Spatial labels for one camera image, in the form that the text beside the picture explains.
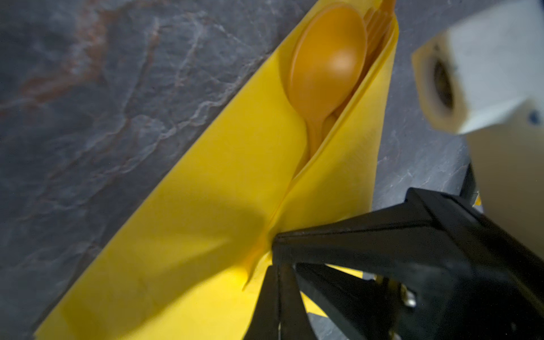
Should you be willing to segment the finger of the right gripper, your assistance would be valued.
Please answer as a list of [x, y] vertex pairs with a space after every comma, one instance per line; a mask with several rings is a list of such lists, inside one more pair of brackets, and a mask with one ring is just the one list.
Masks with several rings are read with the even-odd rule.
[[299, 286], [348, 339], [389, 339], [395, 308], [389, 287], [324, 264], [298, 263]]
[[389, 279], [402, 298], [480, 294], [473, 209], [462, 198], [411, 188], [405, 201], [273, 240], [276, 265], [324, 264]]

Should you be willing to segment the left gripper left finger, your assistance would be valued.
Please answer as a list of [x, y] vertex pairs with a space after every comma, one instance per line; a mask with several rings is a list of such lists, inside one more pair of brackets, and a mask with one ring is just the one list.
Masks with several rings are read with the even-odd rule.
[[269, 266], [243, 340], [278, 340], [280, 328], [279, 268]]

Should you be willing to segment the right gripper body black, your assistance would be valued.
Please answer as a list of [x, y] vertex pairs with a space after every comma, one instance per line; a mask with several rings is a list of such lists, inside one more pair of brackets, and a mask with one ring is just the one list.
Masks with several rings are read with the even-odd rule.
[[543, 262], [459, 196], [410, 188], [384, 208], [401, 266], [389, 339], [542, 339]]

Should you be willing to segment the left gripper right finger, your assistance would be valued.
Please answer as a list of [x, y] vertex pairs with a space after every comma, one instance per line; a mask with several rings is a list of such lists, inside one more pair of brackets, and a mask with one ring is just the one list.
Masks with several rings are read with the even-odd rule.
[[307, 317], [296, 273], [292, 266], [280, 266], [279, 283], [280, 338], [284, 340], [316, 340], [317, 337]]

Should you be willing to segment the yellow paper napkin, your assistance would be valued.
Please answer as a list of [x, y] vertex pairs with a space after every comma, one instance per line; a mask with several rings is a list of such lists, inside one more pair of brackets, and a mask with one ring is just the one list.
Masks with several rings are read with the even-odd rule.
[[107, 244], [37, 339], [241, 339], [275, 234], [370, 211], [398, 22], [314, 157], [289, 104], [317, 2]]

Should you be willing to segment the orange plastic spoon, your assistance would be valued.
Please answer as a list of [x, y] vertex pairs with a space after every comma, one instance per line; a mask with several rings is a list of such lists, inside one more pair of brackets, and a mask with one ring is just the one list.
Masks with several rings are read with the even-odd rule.
[[287, 96], [306, 123], [310, 157], [322, 143], [324, 121], [358, 82], [367, 50], [365, 26], [356, 8], [338, 3], [317, 13], [298, 38]]

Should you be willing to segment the orange plastic fork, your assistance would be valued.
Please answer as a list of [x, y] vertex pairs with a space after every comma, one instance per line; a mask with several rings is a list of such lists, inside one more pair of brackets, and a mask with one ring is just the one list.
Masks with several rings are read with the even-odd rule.
[[365, 59], [365, 65], [361, 72], [361, 75], [356, 83], [353, 91], [344, 101], [344, 103], [338, 107], [333, 113], [335, 118], [339, 118], [350, 102], [356, 90], [360, 87], [362, 81], [366, 78], [369, 70], [377, 60], [379, 54], [383, 50], [387, 43], [388, 36], [391, 31], [393, 15], [395, 12], [395, 0], [383, 0], [379, 8], [371, 7], [365, 14], [364, 20], [367, 30], [367, 53]]

